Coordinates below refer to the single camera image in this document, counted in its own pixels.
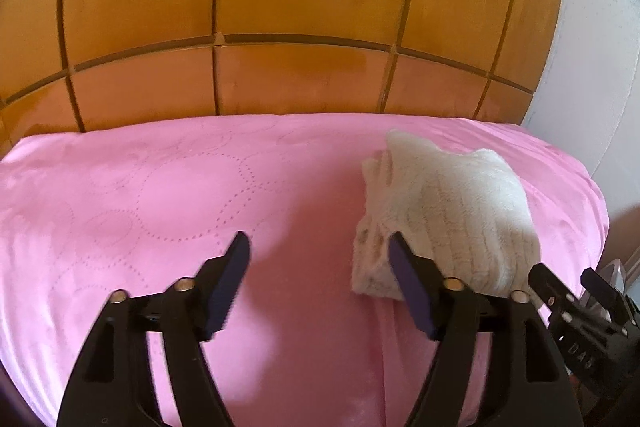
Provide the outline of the white knitted sweater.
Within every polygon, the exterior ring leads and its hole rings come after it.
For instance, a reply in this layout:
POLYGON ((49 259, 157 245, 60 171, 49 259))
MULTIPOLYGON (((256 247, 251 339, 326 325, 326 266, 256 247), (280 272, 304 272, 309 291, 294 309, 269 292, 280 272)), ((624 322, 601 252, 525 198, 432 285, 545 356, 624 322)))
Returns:
POLYGON ((526 291, 540 243, 520 178, 493 150, 442 150, 392 130, 362 163, 364 215, 352 254, 352 291, 399 300, 388 246, 400 233, 413 254, 473 291, 506 297, 526 291))

